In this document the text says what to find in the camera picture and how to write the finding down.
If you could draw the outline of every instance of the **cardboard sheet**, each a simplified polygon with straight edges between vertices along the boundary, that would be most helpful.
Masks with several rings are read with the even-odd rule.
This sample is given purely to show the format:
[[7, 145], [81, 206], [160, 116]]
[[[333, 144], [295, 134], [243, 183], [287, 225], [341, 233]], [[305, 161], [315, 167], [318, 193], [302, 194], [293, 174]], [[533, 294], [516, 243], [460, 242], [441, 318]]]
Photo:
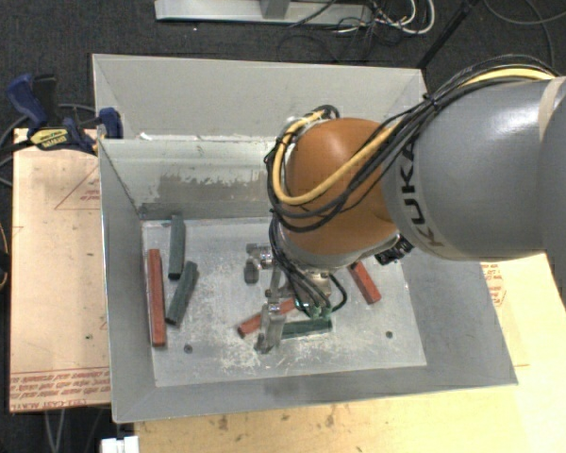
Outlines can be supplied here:
[[96, 157], [14, 155], [11, 412], [110, 401], [99, 203]]

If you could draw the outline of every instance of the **gray carpet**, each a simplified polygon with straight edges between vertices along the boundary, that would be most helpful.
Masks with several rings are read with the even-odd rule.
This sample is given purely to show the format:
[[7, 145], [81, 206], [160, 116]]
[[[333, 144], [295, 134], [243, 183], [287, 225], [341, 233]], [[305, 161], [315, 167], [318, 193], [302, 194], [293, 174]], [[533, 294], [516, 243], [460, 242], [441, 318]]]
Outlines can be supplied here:
[[[61, 102], [92, 105], [93, 53], [182, 56], [187, 58], [340, 62], [349, 65], [414, 67], [441, 33], [461, 0], [434, 0], [437, 23], [426, 35], [399, 39], [382, 32], [370, 42], [362, 35], [340, 38], [316, 27], [228, 23], [157, 23], [155, 0], [0, 0], [0, 133], [18, 117], [5, 97], [8, 83], [22, 73], [54, 73]], [[566, 0], [529, 0], [543, 17], [566, 9]], [[524, 0], [489, 0], [508, 17], [536, 20]], [[546, 26], [513, 25], [474, 8], [426, 70], [430, 89], [480, 60], [505, 53], [528, 54], [566, 75], [566, 17]], [[7, 166], [0, 176], [9, 178]], [[10, 229], [11, 192], [0, 185], [0, 218]], [[8, 288], [0, 293], [0, 445], [10, 452], [50, 451], [41, 414], [11, 415], [8, 387]], [[92, 436], [115, 434], [109, 414], [68, 411], [62, 451], [81, 452]], [[58, 416], [51, 416], [54, 429]], [[90, 451], [94, 451], [91, 441]]]

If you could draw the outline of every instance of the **dark green block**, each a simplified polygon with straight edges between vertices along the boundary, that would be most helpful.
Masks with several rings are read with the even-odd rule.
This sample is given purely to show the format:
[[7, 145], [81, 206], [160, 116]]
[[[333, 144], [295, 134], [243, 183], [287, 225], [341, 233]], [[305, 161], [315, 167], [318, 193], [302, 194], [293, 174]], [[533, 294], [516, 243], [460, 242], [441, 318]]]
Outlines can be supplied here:
[[170, 228], [170, 261], [168, 263], [168, 278], [178, 280], [182, 275], [182, 265], [185, 262], [185, 242], [187, 227], [182, 215], [172, 215]]
[[174, 293], [174, 297], [172, 297], [172, 302], [170, 302], [170, 307], [168, 307], [168, 312], [166, 313], [166, 322], [168, 324], [178, 326], [182, 322], [182, 318], [189, 305], [189, 300], [191, 299], [192, 290], [195, 287], [196, 277], [197, 264], [193, 261], [188, 261], [185, 263], [182, 277], [178, 282], [176, 292]]
[[281, 339], [304, 337], [313, 334], [325, 334], [329, 332], [331, 328], [331, 319], [289, 322], [283, 326], [283, 335], [281, 336]]

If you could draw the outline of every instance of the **yellow clamp label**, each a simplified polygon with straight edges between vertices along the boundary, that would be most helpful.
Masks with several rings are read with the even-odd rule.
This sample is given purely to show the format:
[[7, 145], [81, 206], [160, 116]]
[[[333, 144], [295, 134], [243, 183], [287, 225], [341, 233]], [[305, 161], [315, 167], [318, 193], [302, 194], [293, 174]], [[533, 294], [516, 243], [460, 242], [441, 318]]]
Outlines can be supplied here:
[[29, 140], [37, 146], [47, 149], [57, 144], [66, 143], [68, 134], [67, 129], [40, 129]]

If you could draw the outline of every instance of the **black wire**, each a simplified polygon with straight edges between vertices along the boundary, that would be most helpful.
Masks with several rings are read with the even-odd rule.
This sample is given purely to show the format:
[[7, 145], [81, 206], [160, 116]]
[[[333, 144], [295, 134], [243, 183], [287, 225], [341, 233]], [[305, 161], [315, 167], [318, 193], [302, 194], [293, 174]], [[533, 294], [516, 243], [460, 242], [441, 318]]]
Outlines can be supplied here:
[[[509, 24], [514, 24], [514, 25], [543, 25], [543, 24], [549, 24], [550, 22], [554, 22], [555, 20], [560, 19], [562, 17], [566, 17], [566, 9], [564, 11], [561, 11], [560, 13], [557, 13], [556, 15], [552, 15], [551, 17], [546, 17], [546, 18], [543, 18], [539, 13], [539, 11], [537, 10], [537, 17], [539, 17], [539, 20], [534, 20], [534, 21], [515, 20], [506, 17], [505, 15], [502, 15], [501, 13], [496, 11], [494, 8], [491, 7], [491, 4], [488, 2], [488, 0], [483, 0], [483, 1], [488, 11], [492, 13], [495, 17], [503, 20], [504, 22], [508, 22]], [[524, 0], [524, 1], [531, 8], [533, 8], [529, 0]]]
[[331, 278], [331, 281], [336, 285], [341, 294], [341, 302], [331, 310], [332, 312], [336, 312], [346, 305], [346, 302], [348, 301], [348, 292], [342, 287], [333, 274], [331, 274], [329, 278]]
[[[77, 117], [77, 110], [78, 109], [84, 110], [84, 111], [87, 111], [87, 112], [91, 112], [92, 114], [95, 114], [94, 108], [92, 108], [90, 106], [85, 106], [85, 105], [82, 105], [82, 104], [63, 103], [63, 104], [59, 104], [58, 106], [61, 109], [73, 109], [74, 113], [76, 114], [76, 117]], [[0, 150], [3, 149], [4, 143], [10, 137], [12, 131], [14, 129], [18, 128], [18, 127], [23, 126], [23, 124], [26, 123], [27, 121], [28, 121], [28, 118], [26, 116], [21, 116], [4, 130], [4, 132], [0, 136]], [[11, 158], [6, 158], [6, 159], [1, 160], [0, 161], [0, 168], [2, 168], [4, 165], [8, 164], [10, 161], [11, 161]], [[5, 184], [6, 186], [12, 187], [12, 183], [8, 182], [7, 180], [4, 180], [3, 178], [0, 178], [0, 183]]]
[[[336, 215], [344, 212], [343, 205], [347, 202], [350, 194], [353, 193], [362, 183], [364, 183], [365, 180], [368, 179], [369, 176], [371, 176], [375, 172], [375, 170], [378, 169], [388, 159], [388, 165], [383, 170], [383, 173], [385, 174], [390, 169], [393, 160], [398, 156], [408, 140], [412, 139], [413, 136], [416, 136], [421, 128], [446, 106], [450, 105], [452, 102], [456, 101], [469, 92], [474, 92], [478, 89], [491, 85], [524, 80], [524, 78], [522, 77], [504, 77], [487, 79], [481, 82], [466, 85], [466, 83], [470, 79], [490, 72], [491, 70], [515, 68], [518, 65], [523, 68], [543, 70], [544, 72], [556, 75], [556, 73], [549, 66], [547, 66], [540, 60], [531, 58], [529, 56], [501, 56], [498, 58], [489, 59], [471, 66], [468, 69], [458, 73], [457, 75], [454, 75], [451, 79], [449, 79], [449, 81], [441, 86], [441, 88], [437, 92], [428, 96], [428, 98], [425, 98], [424, 101], [422, 101], [420, 104], [407, 111], [397, 114], [396, 116], [392, 116], [384, 123], [382, 123], [382, 125], [377, 128], [377, 130], [372, 134], [372, 136], [367, 140], [366, 143], [371, 141], [372, 138], [376, 136], [381, 128], [383, 128], [387, 123], [397, 119], [399, 116], [403, 116], [400, 122], [395, 126], [391, 135], [378, 147], [378, 150], [365, 161], [358, 172], [356, 172], [346, 190], [330, 200], [328, 203], [321, 205], [316, 210], [296, 213], [289, 211], [289, 206], [283, 207], [279, 203], [278, 199], [275, 196], [271, 182], [273, 175], [273, 163], [271, 160], [267, 160], [267, 173], [269, 176], [267, 181], [267, 191], [271, 200], [271, 204], [273, 205], [274, 214], [277, 215], [278, 221], [283, 227], [298, 233], [308, 232], [322, 227], [333, 218], [335, 218]], [[359, 201], [364, 199], [366, 193], [367, 192], [365, 192], [361, 196]], [[345, 209], [345, 211], [350, 210], [356, 204], [357, 203], [353, 204], [351, 207], [348, 207], [348, 209]], [[319, 217], [318, 221], [305, 226], [293, 225], [285, 219], [285, 217], [292, 219], [307, 219], [317, 216]]]
[[334, 5], [335, 3], [337, 3], [340, 0], [329, 0], [329, 2], [327, 2], [324, 6], [322, 6], [321, 8], [319, 8], [317, 11], [315, 11], [314, 13], [312, 13], [311, 15], [309, 15], [308, 17], [295, 22], [294, 24], [291, 24], [289, 26], [289, 28], [293, 28], [296, 26], [300, 26], [300, 25], [304, 25], [307, 24], [308, 22], [316, 19], [319, 15], [321, 15], [322, 13], [324, 13], [325, 11], [327, 11], [332, 5]]
[[483, 0], [483, 2], [484, 2], [484, 6], [487, 8], [487, 10], [490, 13], [492, 13], [492, 15], [494, 15], [495, 17], [497, 17], [498, 19], [500, 19], [504, 22], [508, 22], [508, 23], [514, 24], [514, 25], [540, 25], [541, 28], [543, 29], [543, 32], [545, 34], [545, 39], [547, 41], [547, 49], [549, 50], [549, 63], [551, 64], [552, 67], [554, 67], [556, 65], [556, 53], [555, 53], [555, 50], [554, 50], [554, 43], [551, 39], [551, 35], [549, 33], [549, 28], [547, 28], [546, 24], [549, 23], [549, 22], [553, 22], [560, 17], [564, 17], [566, 15], [566, 10], [557, 14], [557, 15], [554, 15], [553, 17], [543, 19], [541, 13], [539, 12], [539, 9], [535, 6], [535, 4], [533, 4], [530, 0], [524, 0], [524, 2], [530, 7], [530, 9], [539, 18], [539, 20], [535, 21], [535, 22], [523, 22], [523, 21], [519, 21], [519, 20], [509, 19], [505, 15], [501, 15], [500, 13], [497, 13], [491, 7], [491, 4], [489, 3], [488, 0]]

